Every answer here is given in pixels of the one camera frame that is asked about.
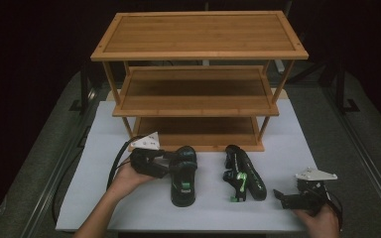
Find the green accent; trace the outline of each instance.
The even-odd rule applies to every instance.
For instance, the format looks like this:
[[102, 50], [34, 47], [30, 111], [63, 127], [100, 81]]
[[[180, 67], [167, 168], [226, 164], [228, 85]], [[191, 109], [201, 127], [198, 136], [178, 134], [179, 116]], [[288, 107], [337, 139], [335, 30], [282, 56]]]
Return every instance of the green accent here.
[[182, 189], [191, 189], [191, 184], [189, 182], [182, 182]]
[[237, 174], [237, 179], [243, 179], [243, 184], [242, 186], [240, 186], [240, 191], [243, 192], [246, 184], [247, 174], [240, 172], [239, 174]]

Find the table surface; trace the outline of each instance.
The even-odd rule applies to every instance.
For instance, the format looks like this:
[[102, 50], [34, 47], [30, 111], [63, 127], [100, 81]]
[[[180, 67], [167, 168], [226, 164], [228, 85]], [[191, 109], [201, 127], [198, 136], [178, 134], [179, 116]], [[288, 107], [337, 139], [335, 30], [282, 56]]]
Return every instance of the table surface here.
[[[98, 106], [84, 152], [63, 201], [57, 230], [76, 230], [105, 191], [114, 158], [128, 140], [121, 119], [111, 116], [114, 105], [114, 102], [102, 101]], [[268, 196], [264, 201], [255, 201], [248, 192], [245, 202], [230, 202], [234, 189], [222, 180], [225, 153], [197, 153], [193, 205], [175, 207], [170, 199], [170, 177], [156, 179], [138, 187], [118, 204], [108, 228], [225, 233], [303, 230], [300, 220], [291, 211], [282, 209], [273, 189], [284, 194], [297, 193], [295, 174], [307, 167], [315, 168], [316, 164], [290, 100], [279, 99], [278, 106], [281, 115], [270, 120], [263, 138], [266, 151], [248, 153], [267, 186]]]
[[91, 56], [109, 60], [305, 60], [281, 11], [118, 13]]

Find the shelf tier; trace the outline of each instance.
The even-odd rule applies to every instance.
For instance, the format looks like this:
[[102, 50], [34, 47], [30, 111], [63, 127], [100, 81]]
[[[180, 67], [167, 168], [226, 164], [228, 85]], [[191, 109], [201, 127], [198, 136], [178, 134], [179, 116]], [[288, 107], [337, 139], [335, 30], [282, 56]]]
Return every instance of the shelf tier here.
[[113, 116], [278, 116], [263, 66], [130, 67]]
[[264, 151], [256, 117], [141, 117], [135, 121], [134, 136], [155, 131], [161, 149], [167, 151], [189, 145], [198, 152], [223, 152], [230, 144], [245, 151]]

